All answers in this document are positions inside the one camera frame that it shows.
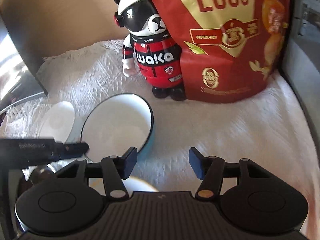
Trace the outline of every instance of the snack bag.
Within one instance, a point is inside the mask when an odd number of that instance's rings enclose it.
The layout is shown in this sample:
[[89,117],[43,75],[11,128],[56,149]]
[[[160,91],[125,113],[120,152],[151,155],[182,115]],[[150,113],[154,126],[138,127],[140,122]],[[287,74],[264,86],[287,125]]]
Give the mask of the snack bag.
[[289,22],[290,0],[152,0],[172,38],[188,99],[228,103],[262,91]]

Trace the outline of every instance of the wall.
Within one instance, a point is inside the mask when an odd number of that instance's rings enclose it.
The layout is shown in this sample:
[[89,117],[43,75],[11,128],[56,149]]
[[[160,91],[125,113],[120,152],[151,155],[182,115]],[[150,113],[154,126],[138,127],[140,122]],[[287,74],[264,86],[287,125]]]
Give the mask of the wall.
[[113,20],[113,0],[0,0],[16,46],[41,57],[59,55],[127,34]]

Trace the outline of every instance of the black rim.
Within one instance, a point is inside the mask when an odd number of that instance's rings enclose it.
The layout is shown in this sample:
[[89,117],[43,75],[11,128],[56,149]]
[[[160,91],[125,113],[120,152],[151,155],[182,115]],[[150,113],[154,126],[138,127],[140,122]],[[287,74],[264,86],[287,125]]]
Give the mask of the black rim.
[[148,101],[146,101],[143,97],[141,97],[141,96],[139,96],[139,95],[137,95],[137,94],[133,94],[133,93],[121,93],[121,94],[116,94],[116,95],[113,95],[113,96],[111,96],[111,97],[109,97],[109,98],[101,101],[99,104],[97,104],[97,105],[95,106],[95,108],[89,113],[88,117],[87,117],[87,118],[85,119],[85,121],[84,121],[84,124],[83,124],[82,129],[81,129],[80,143],[82,142],[82,133],[83,133],[83,129],[84,129],[85,123],[87,122],[87,120],[88,120],[89,116],[92,114],[92,112],[93,112],[99,105],[101,105],[102,103],[104,103],[104,102],[107,101],[108,99],[110,99],[110,98],[112,98],[112,97],[115,97],[115,96],[119,96],[119,95],[135,95],[135,96],[141,98],[143,101],[145,101],[145,103],[146,103],[147,106],[149,107],[150,114],[151,114],[151,126],[150,126],[150,131],[149,131],[149,134],[148,134],[148,137],[147,137],[146,141],[145,141],[144,144],[142,145],[142,147],[141,147],[141,149],[139,150],[139,152],[141,152],[141,151],[144,149],[144,147],[145,147],[145,145],[147,144],[147,142],[149,141],[150,136],[151,136],[151,133],[152,133],[152,131],[153,131],[153,124],[154,124],[153,111],[152,111],[152,108],[151,108],[150,104],[148,103]]

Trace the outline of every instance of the ribbed black surface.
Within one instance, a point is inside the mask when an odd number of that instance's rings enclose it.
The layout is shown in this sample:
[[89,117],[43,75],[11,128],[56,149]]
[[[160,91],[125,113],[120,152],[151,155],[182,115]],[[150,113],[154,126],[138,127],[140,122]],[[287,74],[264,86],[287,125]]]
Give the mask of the ribbed black surface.
[[190,192],[134,193],[111,204],[90,228],[64,237],[25,233],[20,240],[306,240],[299,232],[266,237],[243,232],[226,222],[212,203],[195,200]]

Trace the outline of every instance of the black visor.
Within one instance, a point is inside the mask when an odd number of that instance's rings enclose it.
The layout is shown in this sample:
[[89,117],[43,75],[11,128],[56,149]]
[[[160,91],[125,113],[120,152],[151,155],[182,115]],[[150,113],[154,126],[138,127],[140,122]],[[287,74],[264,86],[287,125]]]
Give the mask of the black visor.
[[142,30],[148,18],[157,13],[151,0],[141,0],[126,8],[121,17],[127,29],[138,32]]

